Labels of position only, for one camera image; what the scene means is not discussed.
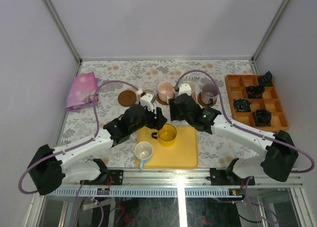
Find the yellow plastic tray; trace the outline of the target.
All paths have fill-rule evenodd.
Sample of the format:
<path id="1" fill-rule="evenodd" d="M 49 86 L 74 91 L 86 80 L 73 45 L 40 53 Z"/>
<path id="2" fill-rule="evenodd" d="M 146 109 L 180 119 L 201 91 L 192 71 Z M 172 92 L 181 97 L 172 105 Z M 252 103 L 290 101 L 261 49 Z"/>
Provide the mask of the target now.
<path id="1" fill-rule="evenodd" d="M 145 169 L 193 170 L 199 164 L 197 132 L 193 127 L 177 126 L 176 141 L 167 147 L 151 137 L 154 129 L 144 127 L 138 131 L 137 142 L 146 141 L 153 147 L 152 158 Z"/>

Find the dark wooden coaster far right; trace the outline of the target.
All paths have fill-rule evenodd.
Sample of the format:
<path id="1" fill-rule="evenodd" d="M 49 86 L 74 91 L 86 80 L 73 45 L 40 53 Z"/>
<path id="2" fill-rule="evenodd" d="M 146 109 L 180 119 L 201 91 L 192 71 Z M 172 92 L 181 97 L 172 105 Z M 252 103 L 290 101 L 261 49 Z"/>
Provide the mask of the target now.
<path id="1" fill-rule="evenodd" d="M 216 102 L 217 102 L 217 99 L 210 99 L 210 103 L 209 104 L 205 104 L 203 101 L 202 101 L 202 99 L 201 99 L 201 92 L 198 94 L 198 103 L 201 105 L 201 106 L 203 106 L 203 107 L 213 107 L 215 104 L 216 104 Z"/>

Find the dark wooden coaster middle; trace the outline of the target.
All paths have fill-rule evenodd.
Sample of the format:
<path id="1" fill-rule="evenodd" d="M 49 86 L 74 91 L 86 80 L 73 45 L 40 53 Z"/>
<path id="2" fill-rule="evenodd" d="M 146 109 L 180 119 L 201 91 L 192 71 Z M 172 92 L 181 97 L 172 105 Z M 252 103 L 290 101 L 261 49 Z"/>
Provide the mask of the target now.
<path id="1" fill-rule="evenodd" d="M 157 101 L 162 105 L 169 105 L 169 100 L 174 98 L 174 93 L 162 94 L 157 92 Z"/>

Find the white mug pink handle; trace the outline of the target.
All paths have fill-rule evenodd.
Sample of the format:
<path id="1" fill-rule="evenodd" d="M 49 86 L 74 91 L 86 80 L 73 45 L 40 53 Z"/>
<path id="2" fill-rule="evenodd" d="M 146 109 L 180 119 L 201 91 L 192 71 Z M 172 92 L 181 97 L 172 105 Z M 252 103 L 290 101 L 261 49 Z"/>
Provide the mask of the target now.
<path id="1" fill-rule="evenodd" d="M 195 94 L 196 93 L 196 85 L 195 85 L 195 83 L 192 82 L 192 81 L 184 81 L 183 83 L 184 84 L 188 84 L 190 86 L 190 88 L 191 88 L 191 96 L 195 100 L 196 99 L 196 94 Z"/>

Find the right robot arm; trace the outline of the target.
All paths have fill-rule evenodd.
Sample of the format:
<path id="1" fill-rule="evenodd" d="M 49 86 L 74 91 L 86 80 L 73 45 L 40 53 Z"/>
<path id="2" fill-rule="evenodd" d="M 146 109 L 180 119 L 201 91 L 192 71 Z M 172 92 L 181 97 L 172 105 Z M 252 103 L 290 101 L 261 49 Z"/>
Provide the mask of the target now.
<path id="1" fill-rule="evenodd" d="M 251 158 L 231 161 L 226 169 L 226 180 L 230 184 L 261 174 L 279 182 L 287 181 L 298 157 L 298 152 L 290 148 L 293 141 L 287 132 L 281 130 L 274 134 L 232 122 L 218 110 L 201 108 L 187 94 L 170 99 L 168 103 L 171 120 L 184 120 L 199 132 L 229 138 L 257 153 Z"/>

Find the aluminium front rail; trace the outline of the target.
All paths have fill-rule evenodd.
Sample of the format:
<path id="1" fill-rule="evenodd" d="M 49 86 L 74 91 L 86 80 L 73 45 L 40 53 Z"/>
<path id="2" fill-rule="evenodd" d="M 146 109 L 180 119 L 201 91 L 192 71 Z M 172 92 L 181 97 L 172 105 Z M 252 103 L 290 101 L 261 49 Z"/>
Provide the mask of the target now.
<path id="1" fill-rule="evenodd" d="M 183 184 L 185 187 L 240 187 L 238 184 L 223 184 L 218 176 L 210 175 L 209 169 L 195 170 L 141 170 L 137 168 L 123 168 L 123 181 L 121 187 L 141 188 L 169 188 Z M 261 188 L 293 188 L 303 187 L 304 183 L 299 174 L 290 174 L 286 182 L 276 181 L 265 175 L 253 177 L 255 185 Z"/>

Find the orange compartment organizer box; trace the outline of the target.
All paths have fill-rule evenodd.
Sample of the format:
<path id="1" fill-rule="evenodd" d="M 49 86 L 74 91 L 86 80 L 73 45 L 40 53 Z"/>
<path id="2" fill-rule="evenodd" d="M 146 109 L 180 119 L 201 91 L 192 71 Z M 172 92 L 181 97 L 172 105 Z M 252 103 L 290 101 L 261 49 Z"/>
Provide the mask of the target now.
<path id="1" fill-rule="evenodd" d="M 258 77 L 260 75 L 227 75 L 225 84 L 228 100 L 230 103 L 232 118 L 251 127 L 271 132 L 280 130 L 286 131 L 289 123 L 286 118 L 283 106 L 279 99 L 274 83 L 272 87 L 265 87 L 261 99 L 249 99 L 246 93 L 246 87 L 258 86 Z M 250 112 L 236 112 L 233 102 L 236 99 L 247 99 L 252 103 Z M 255 126 L 252 113 L 259 109 L 265 109 L 271 112 L 271 126 Z"/>

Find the pink ceramic mug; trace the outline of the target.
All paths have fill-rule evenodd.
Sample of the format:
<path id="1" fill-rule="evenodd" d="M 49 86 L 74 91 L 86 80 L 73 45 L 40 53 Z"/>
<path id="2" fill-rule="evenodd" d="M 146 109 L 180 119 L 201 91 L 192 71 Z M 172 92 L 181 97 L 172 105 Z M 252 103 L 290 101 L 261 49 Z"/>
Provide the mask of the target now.
<path id="1" fill-rule="evenodd" d="M 158 97 L 161 101 L 169 103 L 169 100 L 174 97 L 174 86 L 171 82 L 163 81 L 158 85 Z"/>

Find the yellow glass cup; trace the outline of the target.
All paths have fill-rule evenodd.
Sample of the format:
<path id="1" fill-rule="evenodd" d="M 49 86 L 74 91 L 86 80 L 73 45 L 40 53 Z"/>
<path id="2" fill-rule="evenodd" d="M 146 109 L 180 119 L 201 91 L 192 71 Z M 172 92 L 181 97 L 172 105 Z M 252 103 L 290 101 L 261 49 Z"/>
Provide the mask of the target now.
<path id="1" fill-rule="evenodd" d="M 151 134 L 152 138 L 158 140 L 165 147 L 172 146 L 176 140 L 176 136 L 176 127 L 171 124 L 165 124 L 160 130 Z"/>

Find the dark wooden coaster far left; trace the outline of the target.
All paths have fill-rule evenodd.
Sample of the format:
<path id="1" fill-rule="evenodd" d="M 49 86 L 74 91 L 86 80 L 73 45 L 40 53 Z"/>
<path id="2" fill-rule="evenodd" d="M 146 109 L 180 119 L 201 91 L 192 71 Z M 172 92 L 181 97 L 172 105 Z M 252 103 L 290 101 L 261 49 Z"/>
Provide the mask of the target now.
<path id="1" fill-rule="evenodd" d="M 137 100 L 135 92 L 131 90 L 122 91 L 118 95 L 118 102 L 123 107 L 129 107 L 133 105 Z"/>

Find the light woven coaster left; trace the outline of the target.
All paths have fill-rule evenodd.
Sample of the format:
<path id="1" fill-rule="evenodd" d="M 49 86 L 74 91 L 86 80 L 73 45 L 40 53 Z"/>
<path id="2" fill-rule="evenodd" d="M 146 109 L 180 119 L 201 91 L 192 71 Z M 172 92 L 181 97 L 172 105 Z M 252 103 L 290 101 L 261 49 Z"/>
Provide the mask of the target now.
<path id="1" fill-rule="evenodd" d="M 150 94 L 152 94 L 152 95 L 154 94 L 154 92 L 153 92 L 152 90 L 150 90 L 150 89 L 144 89 L 144 90 L 143 90 L 143 93 L 150 93 Z"/>

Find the black rolled item top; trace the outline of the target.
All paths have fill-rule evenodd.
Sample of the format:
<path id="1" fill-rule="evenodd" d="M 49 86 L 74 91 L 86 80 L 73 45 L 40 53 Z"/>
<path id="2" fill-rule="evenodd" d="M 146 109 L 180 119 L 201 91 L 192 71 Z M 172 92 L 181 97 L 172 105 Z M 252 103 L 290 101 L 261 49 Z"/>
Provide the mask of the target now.
<path id="1" fill-rule="evenodd" d="M 272 87 L 272 73 L 270 71 L 266 72 L 264 75 L 258 77 L 258 83 L 264 87 Z"/>

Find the purple glass cup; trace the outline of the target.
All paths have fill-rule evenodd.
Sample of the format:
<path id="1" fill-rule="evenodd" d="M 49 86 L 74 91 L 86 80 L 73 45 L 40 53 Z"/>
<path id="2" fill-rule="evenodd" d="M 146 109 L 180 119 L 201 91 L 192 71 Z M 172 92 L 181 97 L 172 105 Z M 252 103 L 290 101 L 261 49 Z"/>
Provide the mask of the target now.
<path id="1" fill-rule="evenodd" d="M 205 104 L 209 104 L 211 101 L 210 99 L 217 99 L 218 90 L 215 84 L 208 83 L 202 87 L 201 91 L 201 99 Z"/>

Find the black rolled item bottom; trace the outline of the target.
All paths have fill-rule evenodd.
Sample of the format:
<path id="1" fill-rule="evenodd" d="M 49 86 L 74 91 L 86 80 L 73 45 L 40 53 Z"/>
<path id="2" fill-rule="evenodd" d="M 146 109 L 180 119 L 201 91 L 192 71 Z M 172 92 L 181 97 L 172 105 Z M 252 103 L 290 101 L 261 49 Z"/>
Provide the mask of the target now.
<path id="1" fill-rule="evenodd" d="M 255 126 L 271 126 L 271 112 L 259 109 L 252 113 Z"/>

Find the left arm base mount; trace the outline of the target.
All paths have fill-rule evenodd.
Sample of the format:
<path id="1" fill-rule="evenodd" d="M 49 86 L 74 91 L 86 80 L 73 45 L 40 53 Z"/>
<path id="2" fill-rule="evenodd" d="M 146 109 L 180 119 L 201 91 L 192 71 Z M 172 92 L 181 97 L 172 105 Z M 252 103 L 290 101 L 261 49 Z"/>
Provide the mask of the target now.
<path id="1" fill-rule="evenodd" d="M 84 185 L 107 185 L 116 186 L 123 183 L 123 170 L 109 170 L 101 159 L 88 160 L 88 170 L 97 172 L 92 178 L 83 179 Z"/>

